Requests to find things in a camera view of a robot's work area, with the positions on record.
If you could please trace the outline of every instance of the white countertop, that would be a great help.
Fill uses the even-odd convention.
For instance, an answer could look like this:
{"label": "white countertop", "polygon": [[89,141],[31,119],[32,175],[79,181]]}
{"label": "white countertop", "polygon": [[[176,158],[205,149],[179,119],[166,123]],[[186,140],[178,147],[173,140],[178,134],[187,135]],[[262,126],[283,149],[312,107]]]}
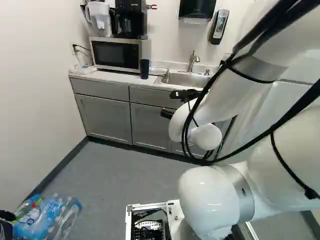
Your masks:
{"label": "white countertop", "polygon": [[166,84],[161,82],[162,76],[149,75],[148,79],[141,79],[139,75],[115,73],[107,71],[94,71],[88,74],[74,74],[69,73],[70,78],[90,80],[102,83],[125,85],[130,87],[140,87],[146,89],[156,89],[164,91],[174,91],[183,89],[196,89],[201,91],[201,88],[191,86],[180,86],[173,84]]}

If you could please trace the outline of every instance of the black tumbler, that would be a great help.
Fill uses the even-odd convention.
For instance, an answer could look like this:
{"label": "black tumbler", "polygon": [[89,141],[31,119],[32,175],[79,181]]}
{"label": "black tumbler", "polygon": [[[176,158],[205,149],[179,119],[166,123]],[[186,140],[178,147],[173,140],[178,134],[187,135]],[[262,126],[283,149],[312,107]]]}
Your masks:
{"label": "black tumbler", "polygon": [[148,79],[149,78],[149,59],[140,59],[140,78]]}

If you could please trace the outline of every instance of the microwave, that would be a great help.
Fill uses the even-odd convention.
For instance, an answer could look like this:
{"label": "microwave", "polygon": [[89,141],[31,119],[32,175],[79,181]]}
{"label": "microwave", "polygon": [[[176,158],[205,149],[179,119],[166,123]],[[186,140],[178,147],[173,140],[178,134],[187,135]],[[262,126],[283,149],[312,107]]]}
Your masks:
{"label": "microwave", "polygon": [[140,59],[151,58],[150,39],[92,36],[89,41],[98,69],[140,73]]}

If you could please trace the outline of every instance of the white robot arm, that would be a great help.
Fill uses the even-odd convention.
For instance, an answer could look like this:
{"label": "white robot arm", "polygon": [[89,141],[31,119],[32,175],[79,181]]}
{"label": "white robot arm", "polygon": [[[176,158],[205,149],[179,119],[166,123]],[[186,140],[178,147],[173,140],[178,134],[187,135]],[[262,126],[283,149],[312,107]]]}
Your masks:
{"label": "white robot arm", "polygon": [[[203,96],[190,102],[191,112],[188,104],[175,112],[169,124],[170,138],[182,143],[194,140],[206,150],[217,147],[221,133],[210,123],[237,115],[297,55],[320,48],[319,4],[312,0],[256,1],[252,14],[247,14],[251,18],[244,22],[245,30],[253,30],[235,46],[229,63],[227,60],[204,88]],[[293,21],[286,25],[287,19]],[[268,30],[272,25],[278,29]],[[249,41],[254,31],[257,34]],[[317,97],[320,82],[316,84],[312,90]],[[319,208],[319,125],[320,107],[310,107],[262,137],[247,161],[196,167],[184,173],[179,180],[179,201],[196,235],[202,240],[223,239],[234,224]]]}

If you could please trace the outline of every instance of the sink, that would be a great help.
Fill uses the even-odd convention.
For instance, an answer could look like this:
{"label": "sink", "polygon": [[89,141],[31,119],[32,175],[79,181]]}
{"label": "sink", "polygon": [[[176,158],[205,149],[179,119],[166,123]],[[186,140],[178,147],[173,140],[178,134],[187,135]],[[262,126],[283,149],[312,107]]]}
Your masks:
{"label": "sink", "polygon": [[196,72],[173,71],[170,70],[161,79],[162,83],[180,86],[188,86],[194,88],[204,88],[210,80],[210,76]]}

